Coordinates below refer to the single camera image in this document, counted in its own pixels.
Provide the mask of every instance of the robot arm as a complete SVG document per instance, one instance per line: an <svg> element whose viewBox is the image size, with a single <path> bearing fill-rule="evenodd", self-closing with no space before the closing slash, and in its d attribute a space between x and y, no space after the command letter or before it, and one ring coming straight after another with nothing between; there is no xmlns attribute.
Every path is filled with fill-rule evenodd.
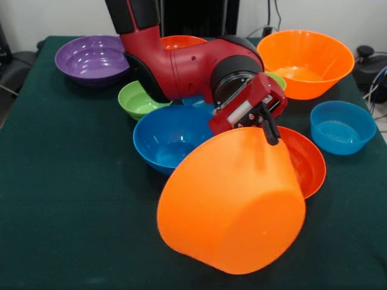
<svg viewBox="0 0 387 290"><path fill-rule="evenodd" d="M223 36L192 47L166 51L161 46L156 0L105 0L132 72L157 102L202 95L215 104L209 126L215 133L241 126L263 126L277 144L273 117L287 99L263 74L256 48L246 39Z"/></svg>

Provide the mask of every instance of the orange bowl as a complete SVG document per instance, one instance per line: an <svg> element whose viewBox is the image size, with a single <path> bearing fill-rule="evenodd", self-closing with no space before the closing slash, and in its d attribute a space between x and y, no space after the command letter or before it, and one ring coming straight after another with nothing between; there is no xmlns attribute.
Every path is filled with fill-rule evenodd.
<svg viewBox="0 0 387 290"><path fill-rule="evenodd" d="M304 218L305 200L285 143L271 146L253 127L219 134L191 152L157 208L167 245L230 274L276 260Z"/></svg>
<svg viewBox="0 0 387 290"><path fill-rule="evenodd" d="M307 137L289 128L278 126L278 129L289 151L302 195L309 198L320 189L327 175L324 157Z"/></svg>
<svg viewBox="0 0 387 290"><path fill-rule="evenodd" d="M207 40L191 35L172 35L161 38L161 44L165 50L176 50L205 42Z"/></svg>
<svg viewBox="0 0 387 290"><path fill-rule="evenodd" d="M265 69L286 81L286 96L296 100L320 97L349 74L354 56L343 43L307 30L271 34L258 44Z"/></svg>

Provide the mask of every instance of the red bowl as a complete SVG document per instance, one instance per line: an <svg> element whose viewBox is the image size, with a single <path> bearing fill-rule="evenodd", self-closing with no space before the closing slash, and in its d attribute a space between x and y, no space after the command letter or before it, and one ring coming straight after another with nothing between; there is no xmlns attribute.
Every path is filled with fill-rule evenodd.
<svg viewBox="0 0 387 290"><path fill-rule="evenodd" d="M203 44L205 42L207 42L207 40L191 35L172 35L161 38L161 44L165 50L177 50L179 48Z"/></svg>

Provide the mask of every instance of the purple bowl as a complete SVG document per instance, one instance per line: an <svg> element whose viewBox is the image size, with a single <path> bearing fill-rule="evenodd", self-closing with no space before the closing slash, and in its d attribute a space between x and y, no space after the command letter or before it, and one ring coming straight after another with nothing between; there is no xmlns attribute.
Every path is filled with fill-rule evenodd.
<svg viewBox="0 0 387 290"><path fill-rule="evenodd" d="M62 46L55 55L55 64L80 85L104 87L115 84L128 72L123 52L117 36L85 36Z"/></svg>

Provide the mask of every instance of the green tablecloth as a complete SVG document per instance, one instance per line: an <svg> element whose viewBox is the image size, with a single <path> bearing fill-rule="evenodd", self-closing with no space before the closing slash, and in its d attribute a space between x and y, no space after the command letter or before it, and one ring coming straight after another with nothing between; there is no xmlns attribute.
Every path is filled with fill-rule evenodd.
<svg viewBox="0 0 387 290"><path fill-rule="evenodd" d="M163 243L156 208L165 178L134 149L135 122L117 103L125 82L89 89L66 79L54 55L70 39L47 39L0 131L0 288L387 288L379 132L353 156L323 152L326 181L284 255L228 275ZM348 76L317 100L290 100L279 124L310 137L311 108L338 99L365 107Z"/></svg>

